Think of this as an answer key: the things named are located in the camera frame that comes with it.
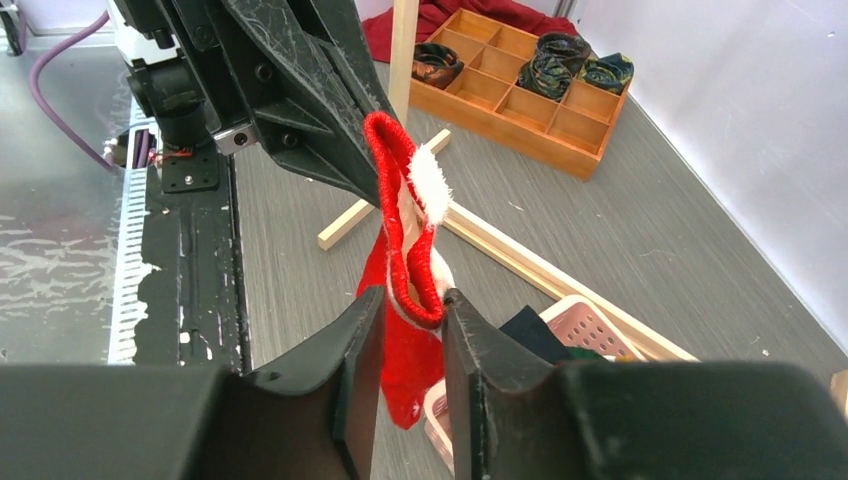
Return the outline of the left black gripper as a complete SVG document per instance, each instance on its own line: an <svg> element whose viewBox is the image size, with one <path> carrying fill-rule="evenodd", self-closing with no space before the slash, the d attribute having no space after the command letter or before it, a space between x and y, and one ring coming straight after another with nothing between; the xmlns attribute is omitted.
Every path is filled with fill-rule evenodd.
<svg viewBox="0 0 848 480"><path fill-rule="evenodd" d="M167 148L260 142L278 166L377 204L364 120L393 109L354 2L115 0L112 22Z"/></svg>

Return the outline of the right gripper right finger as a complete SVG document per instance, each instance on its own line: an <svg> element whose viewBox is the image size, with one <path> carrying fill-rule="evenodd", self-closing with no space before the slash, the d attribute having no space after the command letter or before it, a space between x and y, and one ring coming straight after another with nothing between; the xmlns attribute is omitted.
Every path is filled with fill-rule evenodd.
<svg viewBox="0 0 848 480"><path fill-rule="evenodd" d="M567 479L570 414L557 369L445 298L446 389L458 479Z"/></svg>

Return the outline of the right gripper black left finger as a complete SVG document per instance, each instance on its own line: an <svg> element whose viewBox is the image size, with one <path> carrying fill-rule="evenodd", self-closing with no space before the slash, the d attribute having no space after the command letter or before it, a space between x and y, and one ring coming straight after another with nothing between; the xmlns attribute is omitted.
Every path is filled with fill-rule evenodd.
<svg viewBox="0 0 848 480"><path fill-rule="evenodd" d="M329 325L245 376L244 479L367 479L385 291L369 287Z"/></svg>

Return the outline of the red santa sock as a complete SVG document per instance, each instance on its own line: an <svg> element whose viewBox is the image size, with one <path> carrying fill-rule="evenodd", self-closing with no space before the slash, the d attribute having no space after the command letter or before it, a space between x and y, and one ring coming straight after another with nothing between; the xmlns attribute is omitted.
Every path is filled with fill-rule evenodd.
<svg viewBox="0 0 848 480"><path fill-rule="evenodd" d="M377 168L382 225L358 291L385 289L385 338L380 386L395 426L408 430L426 392L444 375L438 329L446 292L456 283L435 248L452 192L435 154L416 144L390 114L375 111L364 133Z"/></svg>

